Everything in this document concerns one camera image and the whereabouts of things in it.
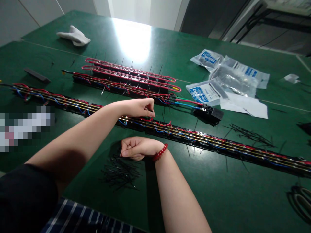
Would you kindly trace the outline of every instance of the hand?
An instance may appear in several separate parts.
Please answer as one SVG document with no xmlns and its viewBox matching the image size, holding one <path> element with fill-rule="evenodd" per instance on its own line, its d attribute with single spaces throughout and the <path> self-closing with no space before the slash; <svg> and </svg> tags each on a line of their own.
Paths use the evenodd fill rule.
<svg viewBox="0 0 311 233">
<path fill-rule="evenodd" d="M 131 137 L 121 141 L 121 157 L 130 157 L 136 161 L 142 160 L 146 156 L 154 156 L 163 149 L 164 144 L 160 141 L 144 138 Z"/>
<path fill-rule="evenodd" d="M 113 104 L 121 109 L 123 116 L 129 117 L 155 117 L 153 112 L 154 100 L 151 98 L 147 99 L 132 99 L 114 102 Z"/>
</svg>

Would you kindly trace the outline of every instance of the forearm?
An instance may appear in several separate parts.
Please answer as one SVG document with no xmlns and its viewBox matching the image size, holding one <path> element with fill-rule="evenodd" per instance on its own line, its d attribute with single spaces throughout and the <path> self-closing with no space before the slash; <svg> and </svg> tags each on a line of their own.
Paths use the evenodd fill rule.
<svg viewBox="0 0 311 233">
<path fill-rule="evenodd" d="M 54 139 L 26 163 L 51 172 L 65 187 L 90 160 L 120 115 L 112 104 L 103 107 Z"/>
<path fill-rule="evenodd" d="M 155 168 L 166 232 L 211 232 L 197 199 L 169 150 L 155 163 Z"/>
</svg>

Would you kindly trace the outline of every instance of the green work surface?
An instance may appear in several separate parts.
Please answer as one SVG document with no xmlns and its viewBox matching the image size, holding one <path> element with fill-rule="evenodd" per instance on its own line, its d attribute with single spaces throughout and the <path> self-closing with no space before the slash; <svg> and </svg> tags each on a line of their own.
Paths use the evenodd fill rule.
<svg viewBox="0 0 311 233">
<path fill-rule="evenodd" d="M 59 39 L 56 32 L 69 30 L 74 25 L 92 41 L 85 47 L 77 48 L 71 41 Z M 269 120 L 250 115 L 224 111 L 225 115 L 216 127 L 198 121 L 188 108 L 164 108 L 155 106 L 156 120 L 172 121 L 174 125 L 196 129 L 214 136 L 224 137 L 231 123 L 253 130 L 264 137 L 273 138 L 277 148 L 271 149 L 289 156 L 303 156 L 311 160 L 311 147 L 307 145 L 310 136 L 296 124 L 311 121 L 309 86 L 293 85 L 281 81 L 284 76 L 294 73 L 304 84 L 311 85 L 310 73 L 302 63 L 291 55 L 255 49 L 237 44 L 202 38 L 184 33 L 152 28 L 133 22 L 95 16 L 82 12 L 69 12 L 59 19 L 37 29 L 24 37 L 24 42 L 12 42 L 0 48 L 0 71 L 3 83 L 25 83 L 48 91 L 83 99 L 91 103 L 106 105 L 127 97 L 109 94 L 101 90 L 72 82 L 71 75 L 62 75 L 61 69 L 76 72 L 86 57 L 95 57 L 134 68 L 159 73 L 176 79 L 182 88 L 178 94 L 191 98 L 185 86 L 208 78 L 203 67 L 192 63 L 191 57 L 204 48 L 228 55 L 260 71 L 270 73 L 266 90 L 257 90 L 257 97 L 268 107 Z M 27 75 L 23 69 L 31 68 L 48 77 L 48 85 Z M 12 95 L 12 91 L 1 89 L 2 112 L 35 111 L 32 101 L 24 103 Z M 9 153 L 0 156 L 0 170 L 8 172 L 24 163 L 52 139 L 83 120 L 82 116 L 55 109 L 56 123 L 48 131 L 37 133 L 32 140 L 19 141 L 20 145 L 10 147 Z M 64 196 L 94 208 L 104 214 L 137 228 L 151 232 L 163 232 L 160 197 L 154 165 L 142 161 L 143 175 L 135 182 L 139 189 L 120 189 L 114 192 L 102 183 L 101 169 L 107 158 L 114 153 L 120 140 L 130 136 L 146 136 L 130 129 L 114 127 L 90 162 L 72 181 Z M 169 144 L 180 170 L 188 181 L 211 226 L 217 232 L 310 232 L 307 225 L 291 208 L 286 192 L 299 182 L 311 189 L 311 180 L 261 167 L 240 160 L 177 142 L 150 136 Z M 230 132 L 227 139 L 252 144 L 246 138 Z"/>
</svg>

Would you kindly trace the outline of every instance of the sleeve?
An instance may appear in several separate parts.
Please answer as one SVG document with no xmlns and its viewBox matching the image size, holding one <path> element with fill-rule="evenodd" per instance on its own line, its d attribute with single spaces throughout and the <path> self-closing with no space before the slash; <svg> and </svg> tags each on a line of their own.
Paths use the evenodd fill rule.
<svg viewBox="0 0 311 233">
<path fill-rule="evenodd" d="M 40 232 L 58 202 L 52 176 L 23 164 L 0 178 L 0 232 Z"/>
</svg>

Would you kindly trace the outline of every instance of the plastic bag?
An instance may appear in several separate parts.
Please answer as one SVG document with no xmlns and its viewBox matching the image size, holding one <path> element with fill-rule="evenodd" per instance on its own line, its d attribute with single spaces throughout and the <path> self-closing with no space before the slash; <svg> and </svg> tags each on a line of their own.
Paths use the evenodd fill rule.
<svg viewBox="0 0 311 233">
<path fill-rule="evenodd" d="M 221 98 L 229 99 L 216 80 L 191 84 L 186 86 L 186 89 L 196 102 L 204 103 L 211 107 L 219 105 Z"/>
<path fill-rule="evenodd" d="M 267 84 L 270 78 L 270 74 L 263 73 L 261 71 L 258 71 L 254 68 L 251 68 L 249 66 L 246 66 L 244 64 L 239 63 L 238 61 L 226 56 L 223 60 L 222 64 L 231 67 L 232 69 L 235 69 L 237 72 L 240 72 L 241 75 L 246 75 L 249 77 L 256 78 L 258 80 L 258 86 L 259 89 L 267 89 Z"/>
<path fill-rule="evenodd" d="M 241 74 L 239 70 L 233 69 L 223 63 L 210 74 L 209 80 L 216 80 L 219 85 L 228 92 L 254 98 L 258 80 L 252 76 Z"/>
<path fill-rule="evenodd" d="M 204 66 L 210 73 L 222 62 L 224 57 L 221 54 L 204 49 L 202 53 L 190 59 L 194 63 Z"/>
</svg>

